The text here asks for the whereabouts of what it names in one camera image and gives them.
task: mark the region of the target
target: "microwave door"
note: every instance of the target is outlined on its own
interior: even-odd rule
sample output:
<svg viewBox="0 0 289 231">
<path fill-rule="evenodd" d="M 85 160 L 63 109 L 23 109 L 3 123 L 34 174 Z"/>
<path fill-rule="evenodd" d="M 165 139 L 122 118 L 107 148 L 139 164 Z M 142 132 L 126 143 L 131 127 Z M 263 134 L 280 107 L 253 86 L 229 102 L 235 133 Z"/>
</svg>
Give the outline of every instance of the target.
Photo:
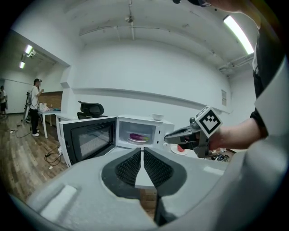
<svg viewBox="0 0 289 231">
<path fill-rule="evenodd" d="M 116 146 L 116 117 L 64 121 L 60 126 L 71 165 L 103 156 Z"/>
</svg>

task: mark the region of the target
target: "microwave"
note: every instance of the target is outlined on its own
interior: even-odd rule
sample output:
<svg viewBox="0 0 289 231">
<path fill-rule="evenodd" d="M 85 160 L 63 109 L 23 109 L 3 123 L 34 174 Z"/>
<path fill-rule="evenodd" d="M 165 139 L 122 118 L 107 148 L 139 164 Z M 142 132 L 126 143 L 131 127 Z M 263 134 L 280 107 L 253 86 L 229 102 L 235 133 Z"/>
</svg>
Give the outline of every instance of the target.
<svg viewBox="0 0 289 231">
<path fill-rule="evenodd" d="M 169 147 L 163 138 L 174 131 L 171 122 L 134 115 L 62 121 L 59 124 L 62 154 L 68 167 L 103 156 L 113 149 L 149 147 L 167 150 Z"/>
</svg>

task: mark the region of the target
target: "man wearing black cap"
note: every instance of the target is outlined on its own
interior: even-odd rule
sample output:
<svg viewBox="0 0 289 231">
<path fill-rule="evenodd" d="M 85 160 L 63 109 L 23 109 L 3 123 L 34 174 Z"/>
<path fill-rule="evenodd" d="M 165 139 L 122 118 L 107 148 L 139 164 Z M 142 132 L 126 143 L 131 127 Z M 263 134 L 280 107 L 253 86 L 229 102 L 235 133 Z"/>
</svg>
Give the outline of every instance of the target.
<svg viewBox="0 0 289 231">
<path fill-rule="evenodd" d="M 213 6 L 228 12 L 242 13 L 252 19 L 259 36 L 253 60 L 255 93 L 258 98 L 276 74 L 283 58 L 284 41 L 282 28 L 264 1 L 260 0 L 188 0 L 192 4 Z M 267 136 L 265 124 L 255 109 L 249 119 L 237 126 L 221 127 L 210 138 L 210 149 L 234 148 L 247 149 L 255 141 Z"/>
<path fill-rule="evenodd" d="M 30 92 L 31 104 L 30 104 L 30 116 L 31 116 L 31 127 L 32 127 L 32 136 L 39 136 L 38 126 L 38 98 L 44 91 L 43 89 L 39 91 L 40 81 L 39 79 L 34 80 L 34 86 Z"/>
</svg>

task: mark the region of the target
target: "ceiling light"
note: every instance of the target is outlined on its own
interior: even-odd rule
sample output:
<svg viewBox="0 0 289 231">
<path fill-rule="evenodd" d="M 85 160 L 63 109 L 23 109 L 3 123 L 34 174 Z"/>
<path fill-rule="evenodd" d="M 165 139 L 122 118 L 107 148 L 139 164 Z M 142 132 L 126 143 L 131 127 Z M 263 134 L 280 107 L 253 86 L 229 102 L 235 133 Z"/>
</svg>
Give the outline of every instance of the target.
<svg viewBox="0 0 289 231">
<path fill-rule="evenodd" d="M 25 49 L 25 53 L 29 54 L 31 50 L 32 50 L 32 46 L 27 45 L 27 47 Z"/>
<path fill-rule="evenodd" d="M 244 31 L 240 28 L 238 23 L 231 17 L 228 16 L 224 19 L 224 23 L 234 32 L 234 34 L 238 37 L 243 47 L 245 48 L 247 54 L 254 53 L 253 47 L 251 46 L 247 36 Z"/>
<path fill-rule="evenodd" d="M 20 62 L 19 67 L 20 67 L 21 69 L 23 69 L 24 66 L 25 66 L 25 63 L 24 63 L 24 62 Z"/>
</svg>

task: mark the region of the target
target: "ceiling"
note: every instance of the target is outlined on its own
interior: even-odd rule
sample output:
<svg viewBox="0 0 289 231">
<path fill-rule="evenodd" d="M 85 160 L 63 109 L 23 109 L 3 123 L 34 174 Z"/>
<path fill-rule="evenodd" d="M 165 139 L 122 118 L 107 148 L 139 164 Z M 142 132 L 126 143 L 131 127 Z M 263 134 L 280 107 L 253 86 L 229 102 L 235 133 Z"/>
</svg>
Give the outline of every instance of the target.
<svg viewBox="0 0 289 231">
<path fill-rule="evenodd" d="M 228 13 L 213 7 L 197 7 L 186 0 L 178 5 L 172 0 L 63 0 L 61 7 L 85 44 L 133 38 L 164 42 L 192 52 L 228 77 L 250 68 L 252 62 L 253 55 L 246 57 L 223 23 Z M 130 15 L 133 24 L 125 20 Z M 254 47 L 258 35 L 254 22 L 243 14 L 232 17 Z"/>
<path fill-rule="evenodd" d="M 19 34 L 11 31 L 6 41 L 3 43 L 0 52 L 0 65 L 2 68 L 19 69 L 22 54 L 24 53 L 28 43 Z M 47 70 L 51 68 L 56 61 L 47 55 L 36 51 L 35 56 L 25 57 L 25 67 L 23 71 L 36 74 L 40 70 Z"/>
</svg>

